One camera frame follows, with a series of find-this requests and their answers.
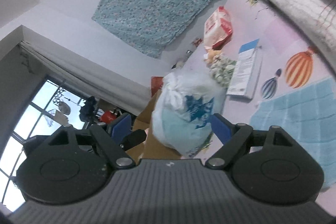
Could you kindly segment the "green white cloth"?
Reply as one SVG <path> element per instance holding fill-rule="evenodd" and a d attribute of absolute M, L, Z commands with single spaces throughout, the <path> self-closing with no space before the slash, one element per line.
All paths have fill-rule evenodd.
<path fill-rule="evenodd" d="M 222 87 L 228 88 L 234 73 L 236 61 L 224 54 L 216 55 L 210 66 L 210 76 Z"/>

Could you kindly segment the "light blue checked towel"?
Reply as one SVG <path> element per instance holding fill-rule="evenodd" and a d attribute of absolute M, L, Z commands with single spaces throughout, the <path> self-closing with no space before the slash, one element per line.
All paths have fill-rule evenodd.
<path fill-rule="evenodd" d="M 262 102 L 250 119 L 257 130 L 283 128 L 322 167 L 328 188 L 335 183 L 335 79 Z"/>

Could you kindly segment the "brown cardboard box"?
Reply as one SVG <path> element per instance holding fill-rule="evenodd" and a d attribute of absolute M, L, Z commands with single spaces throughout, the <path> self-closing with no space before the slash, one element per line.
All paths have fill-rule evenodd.
<path fill-rule="evenodd" d="M 134 130 L 144 130 L 147 134 L 146 141 L 127 150 L 127 154 L 133 158 L 136 164 L 142 159 L 161 159 L 161 160 L 178 160 L 181 155 L 174 149 L 168 148 L 161 144 L 153 135 L 152 130 L 152 112 L 155 108 L 161 90 L 158 90 L 150 99 L 145 109 L 137 116 L 134 121 Z"/>

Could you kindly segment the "white curtain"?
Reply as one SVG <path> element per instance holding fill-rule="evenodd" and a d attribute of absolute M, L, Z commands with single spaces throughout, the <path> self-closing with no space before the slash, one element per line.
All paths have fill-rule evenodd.
<path fill-rule="evenodd" d="M 39 46 L 23 40 L 20 46 L 69 83 L 134 115 L 138 115 L 150 101 L 149 88 L 54 42 Z"/>

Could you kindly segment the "white blue plastic bag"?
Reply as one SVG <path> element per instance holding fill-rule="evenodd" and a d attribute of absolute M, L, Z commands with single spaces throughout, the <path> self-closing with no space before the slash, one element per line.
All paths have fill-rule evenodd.
<path fill-rule="evenodd" d="M 210 117 L 223 109 L 226 88 L 208 73 L 178 69 L 163 78 L 151 123 L 155 138 L 183 157 L 194 157 L 212 132 Z"/>

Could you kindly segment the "white blue flat box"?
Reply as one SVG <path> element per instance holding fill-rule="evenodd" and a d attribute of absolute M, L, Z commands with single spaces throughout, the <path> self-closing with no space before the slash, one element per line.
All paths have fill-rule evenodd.
<path fill-rule="evenodd" d="M 227 95 L 251 100 L 254 97 L 263 57 L 259 39 L 243 44 L 227 89 Z"/>

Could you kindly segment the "red gift bag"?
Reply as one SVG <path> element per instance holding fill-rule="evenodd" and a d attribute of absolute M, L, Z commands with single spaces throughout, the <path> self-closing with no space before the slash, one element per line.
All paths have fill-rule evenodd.
<path fill-rule="evenodd" d="M 163 77 L 153 76 L 151 78 L 151 96 L 153 97 L 157 91 L 159 91 L 163 86 Z"/>

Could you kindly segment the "orange white rolled cloth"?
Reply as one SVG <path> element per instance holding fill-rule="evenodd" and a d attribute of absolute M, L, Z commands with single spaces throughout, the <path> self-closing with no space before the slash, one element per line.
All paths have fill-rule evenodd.
<path fill-rule="evenodd" d="M 206 54 L 204 54 L 204 60 L 206 63 L 212 63 L 214 58 L 221 54 L 221 50 L 209 50 Z"/>

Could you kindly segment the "pink wet wipes pack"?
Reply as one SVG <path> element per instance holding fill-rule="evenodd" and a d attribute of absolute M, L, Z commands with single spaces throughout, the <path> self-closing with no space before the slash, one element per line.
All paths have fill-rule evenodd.
<path fill-rule="evenodd" d="M 220 50 L 232 34 L 230 15 L 224 6 L 219 6 L 205 22 L 203 41 L 206 51 Z"/>

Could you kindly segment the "window with frame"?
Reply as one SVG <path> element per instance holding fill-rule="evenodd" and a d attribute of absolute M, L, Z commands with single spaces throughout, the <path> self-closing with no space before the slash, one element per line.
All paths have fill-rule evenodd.
<path fill-rule="evenodd" d="M 24 104 L 1 149 L 1 205 L 5 210 L 13 212 L 25 202 L 15 183 L 22 162 L 58 128 L 83 128 L 80 109 L 88 98 L 69 83 L 48 77 Z"/>

